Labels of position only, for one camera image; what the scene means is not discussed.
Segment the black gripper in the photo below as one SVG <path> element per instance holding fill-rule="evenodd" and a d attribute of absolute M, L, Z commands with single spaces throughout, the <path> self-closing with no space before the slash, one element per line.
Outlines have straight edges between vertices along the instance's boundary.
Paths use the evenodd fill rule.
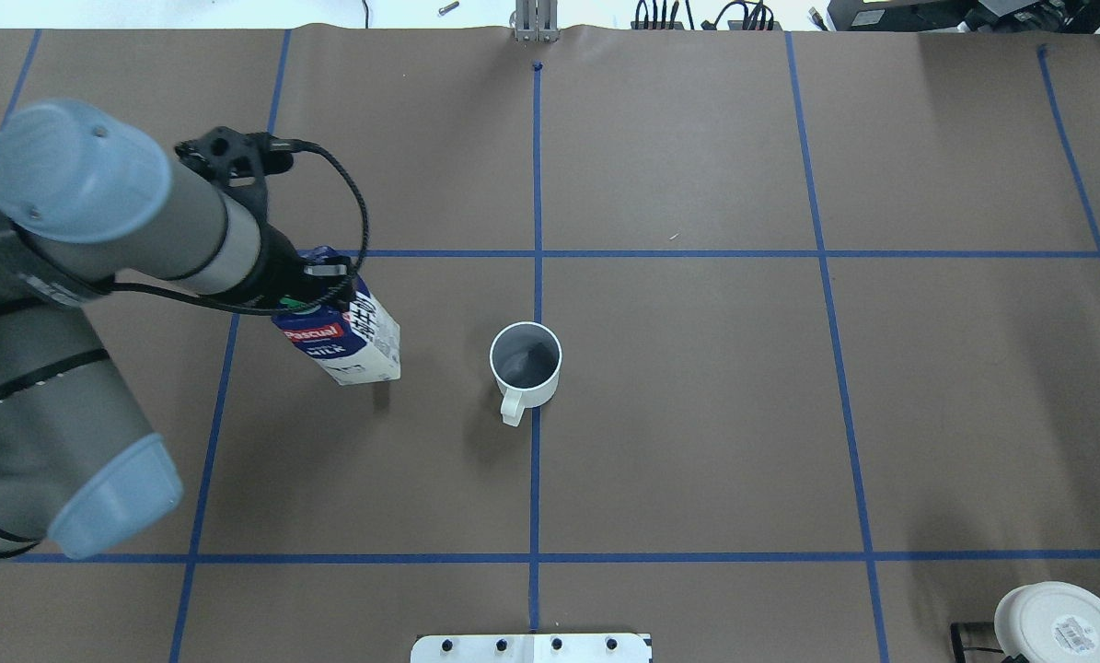
<path fill-rule="evenodd" d="M 260 253 L 260 308 L 302 313 L 346 302 L 355 286 L 355 259 L 334 248 L 301 253 L 275 226 L 263 232 Z"/>

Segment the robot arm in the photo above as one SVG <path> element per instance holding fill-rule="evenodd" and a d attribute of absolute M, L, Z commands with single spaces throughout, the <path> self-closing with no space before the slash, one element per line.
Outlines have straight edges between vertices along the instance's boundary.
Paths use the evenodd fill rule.
<path fill-rule="evenodd" d="M 268 218 L 266 178 L 310 140 L 226 126 L 167 154 L 77 99 L 0 130 L 0 563 L 42 542 L 88 559 L 184 495 L 178 466 L 86 314 L 135 292 L 221 313 L 351 301 L 367 252 L 306 259 Z"/>

